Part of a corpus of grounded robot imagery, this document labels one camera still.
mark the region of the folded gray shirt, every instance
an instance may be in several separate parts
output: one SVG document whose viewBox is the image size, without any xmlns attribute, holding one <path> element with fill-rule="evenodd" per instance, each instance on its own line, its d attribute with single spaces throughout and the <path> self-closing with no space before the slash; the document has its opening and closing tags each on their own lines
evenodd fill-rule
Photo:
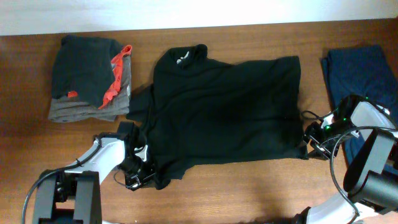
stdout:
<svg viewBox="0 0 398 224">
<path fill-rule="evenodd" d="M 87 118 L 98 118 L 114 121 L 117 115 L 129 112 L 129 98 L 131 94 L 131 61 L 130 56 L 123 57 L 123 72 L 121 89 L 118 95 L 101 110 L 79 97 L 51 99 L 49 120 L 58 123 L 81 121 Z"/>
</svg>

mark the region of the orange fabric trim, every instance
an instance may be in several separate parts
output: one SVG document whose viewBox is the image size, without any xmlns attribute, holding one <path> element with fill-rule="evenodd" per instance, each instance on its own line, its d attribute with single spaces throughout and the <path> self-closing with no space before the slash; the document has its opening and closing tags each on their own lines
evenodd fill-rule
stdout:
<svg viewBox="0 0 398 224">
<path fill-rule="evenodd" d="M 77 94 L 77 92 L 76 91 L 70 91 L 69 93 L 68 93 L 68 97 L 69 98 L 71 98 L 71 97 L 76 97 L 78 94 Z"/>
<path fill-rule="evenodd" d="M 120 53 L 118 53 L 115 57 L 112 58 L 111 63 L 115 64 L 115 68 L 113 69 L 114 82 L 106 90 L 103 98 L 103 104 L 98 109 L 103 109 L 114 96 L 118 95 L 120 92 L 121 82 L 122 82 L 122 74 L 123 74 L 123 56 L 131 55 L 132 46 L 126 45 Z M 78 96 L 76 91 L 70 91 L 68 93 L 68 97 Z"/>
</svg>

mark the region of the white wall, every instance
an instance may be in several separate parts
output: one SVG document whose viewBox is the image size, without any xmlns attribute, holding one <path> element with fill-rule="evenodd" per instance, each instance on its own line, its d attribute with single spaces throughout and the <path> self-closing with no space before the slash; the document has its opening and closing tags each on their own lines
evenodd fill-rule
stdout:
<svg viewBox="0 0 398 224">
<path fill-rule="evenodd" d="M 398 16 L 398 0 L 2 0 L 0 35 Z"/>
</svg>

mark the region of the wooden table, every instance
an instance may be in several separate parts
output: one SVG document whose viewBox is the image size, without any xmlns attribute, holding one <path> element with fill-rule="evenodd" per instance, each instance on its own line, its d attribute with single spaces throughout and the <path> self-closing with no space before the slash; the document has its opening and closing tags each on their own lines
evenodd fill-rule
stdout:
<svg viewBox="0 0 398 224">
<path fill-rule="evenodd" d="M 65 34 L 0 37 L 0 223 L 17 223 L 25 194 L 44 169 L 71 163 L 92 136 L 116 131 L 120 121 L 47 121 L 51 71 Z M 132 87 L 152 81 L 156 61 L 171 47 L 208 46 L 209 58 L 238 63 L 298 55 L 302 66 L 299 107 L 329 112 L 320 59 L 328 49 L 379 44 L 398 75 L 398 20 L 309 22 L 199 29 L 90 32 L 131 44 Z M 336 160 L 342 183 L 343 153 Z M 163 190 L 131 192 L 109 175 L 101 185 L 103 218 L 123 223 L 237 223 L 292 217 L 336 193 L 328 162 L 298 159 L 195 166 Z M 27 219 L 30 223 L 34 196 Z M 366 223 L 397 223 L 398 214 Z"/>
</svg>

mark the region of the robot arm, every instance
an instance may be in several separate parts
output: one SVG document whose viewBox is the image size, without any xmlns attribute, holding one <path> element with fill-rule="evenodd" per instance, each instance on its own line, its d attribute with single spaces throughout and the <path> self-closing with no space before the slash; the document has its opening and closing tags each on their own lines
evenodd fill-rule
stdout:
<svg viewBox="0 0 398 224">
<path fill-rule="evenodd" d="M 75 168 L 58 172 L 38 186 L 32 223 L 108 223 L 101 216 L 100 184 L 105 177 L 118 167 L 124 172 L 125 186 L 137 190 L 154 175 L 147 146 L 134 123 L 121 123 L 117 133 L 100 134 L 90 149 L 67 167 Z M 57 202 L 70 199 L 75 200 L 74 209 L 56 207 Z"/>
<path fill-rule="evenodd" d="M 359 210 L 359 217 L 355 220 L 397 211 L 397 176 L 384 171 L 385 164 L 392 164 L 395 169 L 398 165 L 396 126 L 388 110 L 367 98 L 351 95 L 343 99 L 334 113 L 321 119 L 321 122 L 312 123 L 305 132 L 305 143 L 310 143 L 314 148 L 310 157 L 330 159 L 334 145 L 339 144 L 336 139 L 351 129 L 354 131 L 343 136 L 344 140 L 358 138 L 359 133 L 366 140 L 344 179 L 344 193 Z M 360 129 L 363 126 L 389 129 Z M 353 216 L 354 208 L 341 194 L 336 194 L 325 203 L 296 215 L 293 223 L 349 223 Z"/>
</svg>

